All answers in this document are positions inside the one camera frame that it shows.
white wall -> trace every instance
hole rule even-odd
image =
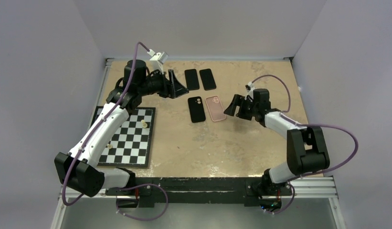
[[[104,59],[72,0],[0,1],[0,229],[49,228]]]
[[[328,0],[294,69],[308,120],[358,137],[357,156],[332,173],[348,228],[392,228],[392,0]],[[352,141],[326,134],[336,164]]]
[[[294,56],[326,0],[75,0],[106,57],[137,41],[170,59]]]

pink phone case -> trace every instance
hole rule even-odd
[[[213,122],[222,121],[227,118],[227,116],[224,114],[224,108],[222,107],[220,98],[218,98],[218,96],[206,98],[206,104]]]

gray floor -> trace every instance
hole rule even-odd
[[[236,204],[170,204],[165,215],[150,222],[128,219],[116,214],[115,199],[83,198],[68,207],[63,229],[335,229],[328,199],[295,199],[291,207],[276,216],[265,215],[260,208]],[[138,208],[131,214],[152,217],[163,208]]]

beige marbled table surface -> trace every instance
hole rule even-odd
[[[123,77],[127,61],[112,62],[104,94],[99,105],[104,105],[116,81]],[[254,119],[243,120],[228,116],[213,122],[204,99],[217,95],[224,109],[234,94],[246,95],[245,85],[263,74],[273,74],[287,84],[291,93],[288,116],[307,123],[306,113],[298,91],[290,61],[170,61],[164,70],[173,69],[178,80],[186,85],[184,70],[211,68],[217,89],[205,91],[200,75],[200,89],[177,99],[158,95],[142,98],[140,106],[156,107],[155,126],[147,169],[132,169],[138,177],[247,177],[261,176],[270,167],[286,160],[286,140],[276,132],[260,126]],[[287,93],[276,79],[266,77],[255,83],[256,88],[267,88],[272,107],[287,108]],[[192,123],[187,104],[189,97],[203,98],[206,121]]]

chessboard border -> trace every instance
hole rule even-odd
[[[96,115],[97,111],[104,106],[96,106],[95,109],[95,114],[92,117],[92,125],[96,121]],[[154,118],[151,118],[150,125],[152,126],[152,129],[149,131],[148,138],[151,139],[150,143],[148,144],[147,147],[147,156],[145,157],[145,163],[144,164],[130,164],[130,163],[106,163],[106,162],[98,162],[97,166],[98,167],[121,167],[121,168],[148,168],[149,167],[149,157],[151,156],[151,145],[152,145],[152,134],[154,132],[154,123],[156,119],[156,108],[155,107],[137,107],[136,109],[143,109],[143,110],[152,110]]]

